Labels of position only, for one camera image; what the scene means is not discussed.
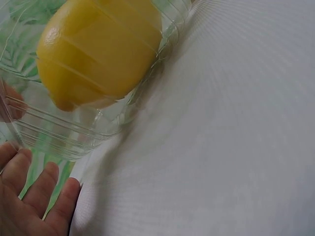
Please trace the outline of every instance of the plastic container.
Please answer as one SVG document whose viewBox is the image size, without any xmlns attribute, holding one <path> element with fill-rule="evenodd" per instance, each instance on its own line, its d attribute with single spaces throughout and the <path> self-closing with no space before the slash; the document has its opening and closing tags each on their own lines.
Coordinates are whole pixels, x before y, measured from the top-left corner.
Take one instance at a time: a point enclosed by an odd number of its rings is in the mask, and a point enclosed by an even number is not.
<svg viewBox="0 0 315 236">
<path fill-rule="evenodd" d="M 37 68 L 37 60 L 41 58 L 36 54 L 46 25 L 64 2 L 0 0 L 0 141 L 13 141 L 67 160 L 77 160 L 102 141 L 119 133 L 121 126 L 135 117 L 139 109 L 139 98 L 145 89 L 144 84 L 154 76 L 155 68 L 167 59 L 177 43 L 191 2 L 115 0 L 120 7 L 130 9 L 132 16 L 137 15 L 146 25 L 160 30 L 160 44 L 154 51 L 155 58 L 150 62 L 141 81 L 127 95 L 119 99 L 104 98 L 112 99 L 112 105 L 100 108 L 94 103 L 75 103 L 75 108 L 71 111 L 60 109 L 60 106 L 56 106 L 56 101 L 51 99 L 51 93 L 41 82 Z M 154 25 L 145 9 L 141 8 L 143 2 L 152 4 L 159 12 L 160 26 Z M 128 18 L 119 15 L 119 11 L 114 11 L 103 0 L 91 0 L 89 4 L 96 7 L 102 15 L 111 18 L 117 27 L 125 27 L 141 43 L 148 43 L 141 35 L 141 26 L 129 24 Z M 110 31 L 108 34 L 109 37 L 116 37 Z M 110 61 L 101 63 L 104 66 L 111 65 Z"/>
</svg>

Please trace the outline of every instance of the transparent plastic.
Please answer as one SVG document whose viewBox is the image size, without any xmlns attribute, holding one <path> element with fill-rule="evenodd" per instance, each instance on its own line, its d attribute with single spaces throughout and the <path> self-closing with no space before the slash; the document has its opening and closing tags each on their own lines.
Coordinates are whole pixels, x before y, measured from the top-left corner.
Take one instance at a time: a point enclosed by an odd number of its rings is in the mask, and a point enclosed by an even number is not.
<svg viewBox="0 0 315 236">
<path fill-rule="evenodd" d="M 37 47 L 46 26 L 68 2 L 0 0 L 0 130 L 3 135 L 0 141 L 12 141 L 67 160 L 77 160 L 119 133 L 121 126 L 135 117 L 139 109 L 139 98 L 145 89 L 144 84 L 154 76 L 155 69 L 167 59 L 176 45 L 191 2 L 85 2 L 99 14 L 99 25 L 109 25 L 113 30 L 104 33 L 107 35 L 106 40 L 100 38 L 96 30 L 87 30 L 85 33 L 90 34 L 77 33 L 68 37 L 66 42 L 69 47 L 73 46 L 90 57 L 91 68 L 95 66 L 99 69 L 102 66 L 104 74 L 112 78 L 111 83 L 107 83 L 107 77 L 105 79 L 101 70 L 91 70 L 85 74 L 82 69 L 85 65 L 72 63 L 76 58 L 68 60 L 69 64 L 66 64 L 66 59 L 56 62 L 54 57 L 58 53 L 52 54 L 53 58 L 38 55 Z M 148 4 L 152 5 L 152 11 L 158 12 L 155 18 L 144 7 Z M 110 23 L 103 24 L 103 19 L 104 22 L 110 19 Z M 147 33 L 146 28 L 152 30 L 152 33 Z M 88 47 L 82 43 L 84 37 L 91 38 Z M 102 40 L 104 43 L 99 46 L 97 42 Z M 152 59 L 144 60 L 151 57 L 141 58 L 141 50 L 137 51 L 137 48 L 130 45 L 144 48 L 146 54 L 143 55 L 153 55 Z M 110 52 L 112 55 L 106 57 L 106 53 Z M 133 58 L 140 58 L 143 65 L 139 65 Z M 49 71 L 48 82 L 44 83 L 38 65 Z M 66 68 L 74 77 L 58 82 L 60 77 L 58 70 L 55 70 L 56 65 Z M 136 69 L 141 76 L 131 83 L 130 77 Z M 59 84 L 47 86 L 51 85 L 52 80 Z M 113 88 L 129 82 L 130 85 L 123 89 L 124 92 L 110 94 Z"/>
</svg>

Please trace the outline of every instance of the white fabric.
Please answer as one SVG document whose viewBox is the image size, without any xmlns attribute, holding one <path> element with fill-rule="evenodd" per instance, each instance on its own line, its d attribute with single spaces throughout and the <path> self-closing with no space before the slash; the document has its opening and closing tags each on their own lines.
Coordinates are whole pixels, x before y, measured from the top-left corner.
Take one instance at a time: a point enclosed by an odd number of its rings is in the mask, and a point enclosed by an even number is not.
<svg viewBox="0 0 315 236">
<path fill-rule="evenodd" d="M 313 236 L 315 1 L 196 0 L 71 236 Z"/>
</svg>

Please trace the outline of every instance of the lemon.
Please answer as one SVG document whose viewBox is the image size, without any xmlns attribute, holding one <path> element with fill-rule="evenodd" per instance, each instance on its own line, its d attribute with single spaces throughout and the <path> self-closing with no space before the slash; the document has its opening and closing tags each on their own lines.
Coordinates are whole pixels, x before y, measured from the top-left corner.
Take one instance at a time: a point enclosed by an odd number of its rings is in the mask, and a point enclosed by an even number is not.
<svg viewBox="0 0 315 236">
<path fill-rule="evenodd" d="M 37 69 L 63 111 L 126 96 L 154 62 L 161 15 L 150 0 L 68 0 L 37 45 Z"/>
</svg>

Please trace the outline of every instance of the finger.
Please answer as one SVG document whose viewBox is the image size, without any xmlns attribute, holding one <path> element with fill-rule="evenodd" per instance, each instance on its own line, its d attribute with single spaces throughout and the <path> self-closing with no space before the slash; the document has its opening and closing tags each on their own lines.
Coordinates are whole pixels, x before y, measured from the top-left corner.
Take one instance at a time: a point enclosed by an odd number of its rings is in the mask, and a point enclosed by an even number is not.
<svg viewBox="0 0 315 236">
<path fill-rule="evenodd" d="M 46 216 L 45 222 L 50 225 L 58 235 L 68 234 L 80 189 L 79 181 L 74 178 L 69 178 L 64 184 L 55 205 Z"/>
<path fill-rule="evenodd" d="M 5 82 L 2 83 L 4 88 L 4 96 L 6 99 L 6 104 L 9 108 L 10 115 L 13 119 L 20 119 L 26 112 L 26 104 L 24 103 L 23 97 L 14 90 L 11 86 L 7 85 Z M 4 122 L 11 122 L 8 115 L 1 112 L 1 120 Z"/>
<path fill-rule="evenodd" d="M 45 169 L 22 199 L 25 204 L 35 211 L 39 218 L 43 218 L 46 212 L 50 197 L 58 181 L 58 175 L 58 166 L 53 162 L 47 163 Z"/>
<path fill-rule="evenodd" d="M 32 161 L 32 152 L 21 149 L 5 166 L 1 174 L 2 183 L 8 186 L 16 195 L 22 191 L 29 167 Z"/>
<path fill-rule="evenodd" d="M 16 148 L 10 143 L 5 143 L 0 146 L 0 171 L 15 156 L 16 153 Z"/>
</svg>

